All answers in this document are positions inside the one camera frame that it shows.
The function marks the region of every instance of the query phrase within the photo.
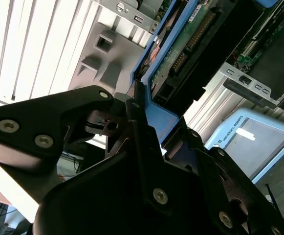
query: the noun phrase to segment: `silver screw head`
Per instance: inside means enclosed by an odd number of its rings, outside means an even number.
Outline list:
[[[124,4],[122,2],[118,3],[116,9],[117,11],[122,12],[124,10]]]
[[[221,149],[218,149],[218,153],[223,157],[225,156],[224,152]]]
[[[272,226],[271,230],[272,230],[274,235],[281,235],[281,232],[280,232],[280,230],[278,228]]]
[[[6,133],[14,133],[18,131],[19,124],[13,120],[2,120],[0,121],[0,130]]]
[[[48,135],[38,135],[34,139],[35,144],[41,148],[49,148],[54,144],[54,140]]]
[[[158,203],[162,205],[165,205],[168,202],[168,196],[166,192],[162,190],[161,188],[155,188],[153,190],[153,197]]]
[[[135,102],[133,102],[132,105],[134,105],[136,108],[139,108],[139,107],[140,107],[140,106],[139,106],[137,103],[135,103]]]
[[[103,98],[108,98],[108,94],[105,92],[99,92],[99,94],[101,95],[101,97]]]
[[[226,227],[228,227],[229,229],[233,228],[233,222],[227,213],[220,211],[219,218]]]

